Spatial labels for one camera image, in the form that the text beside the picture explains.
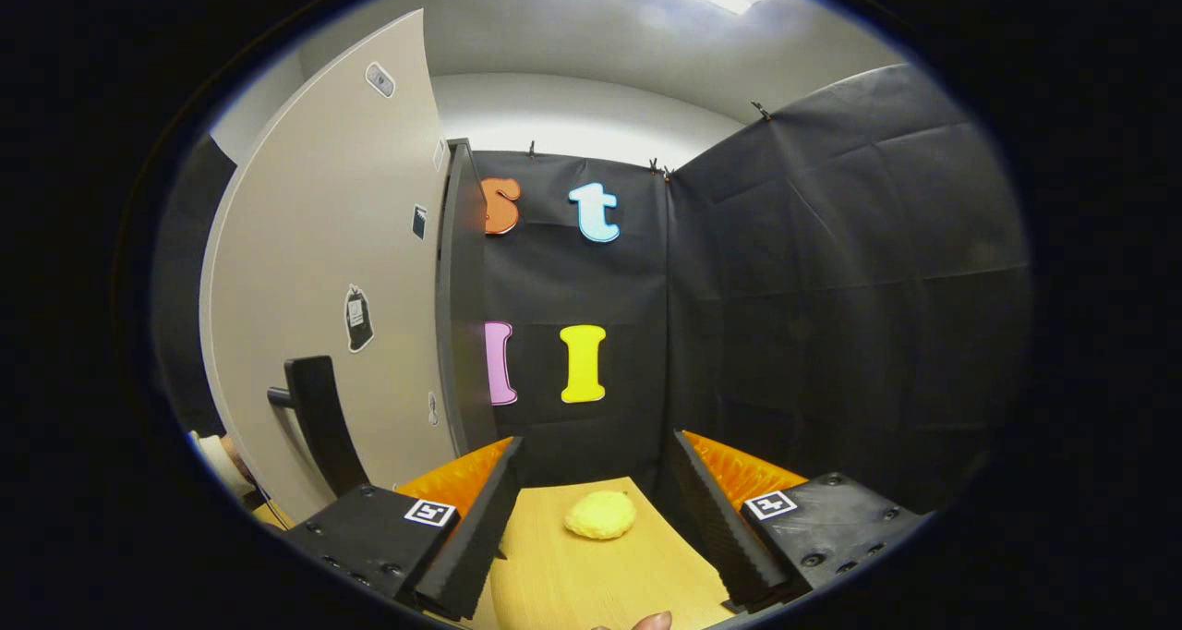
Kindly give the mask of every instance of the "ceiling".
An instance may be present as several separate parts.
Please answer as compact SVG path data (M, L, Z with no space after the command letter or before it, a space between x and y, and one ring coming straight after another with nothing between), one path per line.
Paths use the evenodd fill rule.
M904 58L819 0L735 15L706 0L369 0L300 47L305 78L424 8L431 74L560 74L671 96L748 124L847 76Z

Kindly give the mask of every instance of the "yellow sponge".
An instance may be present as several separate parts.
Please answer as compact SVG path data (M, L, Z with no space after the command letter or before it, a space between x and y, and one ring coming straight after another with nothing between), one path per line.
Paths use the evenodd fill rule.
M566 513L564 524L573 533L597 540L619 538L632 528L636 505L622 492L591 492Z

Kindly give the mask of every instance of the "wooden table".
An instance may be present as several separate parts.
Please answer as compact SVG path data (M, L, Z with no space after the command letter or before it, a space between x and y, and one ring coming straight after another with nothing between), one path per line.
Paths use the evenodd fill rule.
M567 531L566 511L600 489L628 493L632 528L605 541ZM717 571L628 478L522 489L501 548L508 559L494 559L488 577L500 630L630 630L664 610L675 628L689 630L733 616L722 606L728 596Z

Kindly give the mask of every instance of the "person's finger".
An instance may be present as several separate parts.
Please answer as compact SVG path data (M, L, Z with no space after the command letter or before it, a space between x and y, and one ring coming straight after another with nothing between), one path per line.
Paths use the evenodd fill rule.
M673 612L662 611L645 616L632 630L669 630L673 626Z

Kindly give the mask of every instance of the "foam letter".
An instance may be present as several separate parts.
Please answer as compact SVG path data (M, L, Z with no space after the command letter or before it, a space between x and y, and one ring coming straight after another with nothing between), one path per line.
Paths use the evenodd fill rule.
M611 242L619 238L619 226L609 225L606 208L616 207L616 196L603 191L603 184L591 184L571 189L571 201L579 204L579 230L591 242Z
M515 180L485 178L480 181L485 191L485 234L505 235L518 221L517 206L521 197L521 186Z
M573 324L563 327L558 337L565 340L569 356L564 402L577 404L603 400L606 391L599 385L599 343L608 337L608 332L596 324Z
M485 357L488 361L488 394L494 407L517 402L517 392L509 387L509 362L505 359L513 326L501 322L485 324Z

